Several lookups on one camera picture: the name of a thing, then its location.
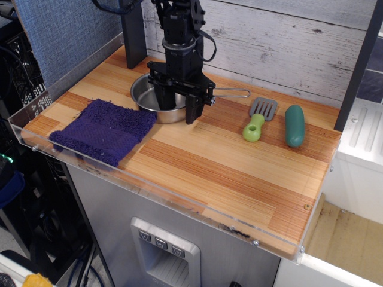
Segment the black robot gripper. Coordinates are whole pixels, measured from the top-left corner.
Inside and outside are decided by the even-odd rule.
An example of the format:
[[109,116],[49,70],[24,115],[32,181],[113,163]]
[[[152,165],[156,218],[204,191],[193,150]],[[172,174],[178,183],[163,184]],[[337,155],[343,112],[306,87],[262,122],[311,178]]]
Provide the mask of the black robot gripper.
[[149,62],[150,82],[160,110],[173,110],[176,107],[175,95],[186,97],[186,124],[193,124],[202,113],[205,105],[214,102],[212,82],[202,72],[204,45],[182,49],[174,46],[165,50],[165,62]]

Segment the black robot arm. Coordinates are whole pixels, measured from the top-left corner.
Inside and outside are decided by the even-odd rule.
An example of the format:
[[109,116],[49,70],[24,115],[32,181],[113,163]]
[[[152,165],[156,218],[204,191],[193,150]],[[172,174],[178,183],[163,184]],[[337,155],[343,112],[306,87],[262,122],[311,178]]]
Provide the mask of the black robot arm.
[[205,10],[199,1],[154,1],[163,29],[165,62],[149,62],[148,80],[154,85],[159,108],[176,107],[175,95],[185,97],[186,123],[199,118],[205,105],[214,103],[215,83],[203,72],[204,39],[213,39],[202,31]]

